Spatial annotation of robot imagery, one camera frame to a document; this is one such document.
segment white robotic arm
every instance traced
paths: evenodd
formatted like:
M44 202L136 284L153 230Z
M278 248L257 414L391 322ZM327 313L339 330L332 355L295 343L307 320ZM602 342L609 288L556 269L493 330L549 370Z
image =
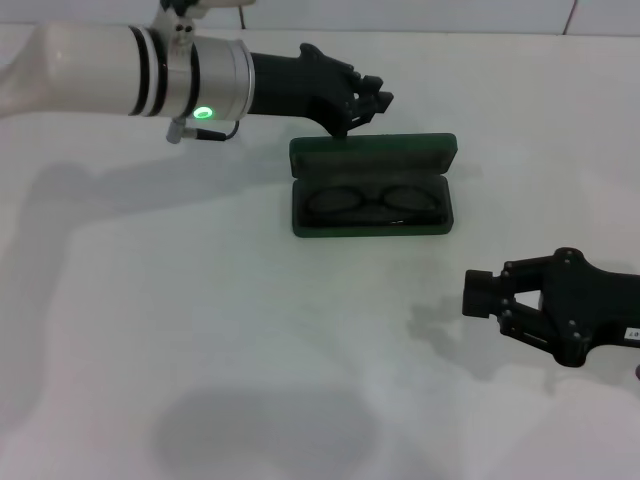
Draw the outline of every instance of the white robotic arm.
M224 140L186 129L186 119L238 121L247 113L311 118L334 136L383 113L393 96L377 77L311 45L299 58L252 54L240 40L195 35L194 18L255 0L161 0L149 28L38 27L0 70L0 117L34 111L95 112L172 119L167 139Z

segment white wall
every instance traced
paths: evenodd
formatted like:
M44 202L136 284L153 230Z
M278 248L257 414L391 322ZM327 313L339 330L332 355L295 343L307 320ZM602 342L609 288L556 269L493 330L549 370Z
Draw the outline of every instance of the white wall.
M640 0L579 0L570 35L640 35Z
M573 0L258 0L245 9L254 29L561 33ZM0 0L0 22L85 20L148 23L158 0ZM207 26L236 28L236 9Z

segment green led light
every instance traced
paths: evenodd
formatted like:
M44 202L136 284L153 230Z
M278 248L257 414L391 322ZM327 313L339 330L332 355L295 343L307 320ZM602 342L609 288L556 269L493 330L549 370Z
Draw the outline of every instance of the green led light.
M204 120L205 118L211 118L216 114L215 110L209 107L196 108L193 112L193 116L198 120Z

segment black eyeglasses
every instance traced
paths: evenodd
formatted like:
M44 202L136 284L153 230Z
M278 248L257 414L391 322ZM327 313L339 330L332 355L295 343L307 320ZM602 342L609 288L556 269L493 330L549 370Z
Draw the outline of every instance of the black eyeglasses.
M436 221L442 213L437 197L413 185L386 187L375 195L366 195L355 187L331 187L311 195L305 210L320 221L338 222L349 217L350 222L385 225Z

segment table surface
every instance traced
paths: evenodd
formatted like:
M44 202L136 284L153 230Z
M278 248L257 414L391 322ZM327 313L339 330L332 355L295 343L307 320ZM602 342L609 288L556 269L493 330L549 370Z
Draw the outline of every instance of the table surface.
M29 28L0 28L8 61ZM442 237L301 240L288 143L167 121L0 122L0 476L637 478L640 363L565 369L465 318L467 269L581 249L640 271L640 39L211 32L379 75L362 134L452 132Z

